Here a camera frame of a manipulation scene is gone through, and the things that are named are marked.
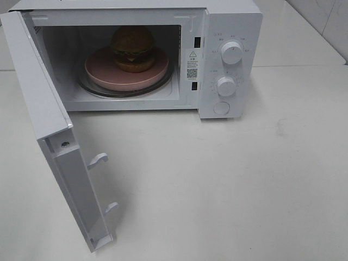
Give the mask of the white microwave door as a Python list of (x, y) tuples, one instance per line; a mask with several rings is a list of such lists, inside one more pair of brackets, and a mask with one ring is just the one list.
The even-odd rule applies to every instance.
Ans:
[(87, 164), (73, 123), (59, 97), (43, 44), (43, 30), (27, 13), (1, 15), (4, 34), (17, 73), (36, 140), (91, 252), (113, 240), (106, 210), (97, 199), (90, 169), (108, 156), (100, 153)]

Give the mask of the burger with lettuce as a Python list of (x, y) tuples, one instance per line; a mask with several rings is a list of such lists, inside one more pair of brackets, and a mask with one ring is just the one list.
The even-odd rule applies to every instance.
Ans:
[(155, 63), (154, 44), (154, 37), (145, 26), (120, 26), (113, 34), (110, 48), (121, 70), (140, 73)]

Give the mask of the pink round plate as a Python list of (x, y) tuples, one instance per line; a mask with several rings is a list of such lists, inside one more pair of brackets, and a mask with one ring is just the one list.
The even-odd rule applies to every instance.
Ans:
[(114, 62), (110, 48), (99, 49), (85, 61), (90, 79), (99, 86), (116, 91), (140, 90), (158, 82), (169, 69), (168, 56), (161, 49), (154, 49), (155, 63), (147, 71), (130, 73), (121, 70)]

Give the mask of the white microwave oven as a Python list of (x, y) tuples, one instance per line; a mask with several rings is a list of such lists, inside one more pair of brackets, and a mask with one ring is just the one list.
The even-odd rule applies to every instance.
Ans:
[(1, 16), (26, 98), (65, 111), (243, 113), (253, 1), (20, 1)]

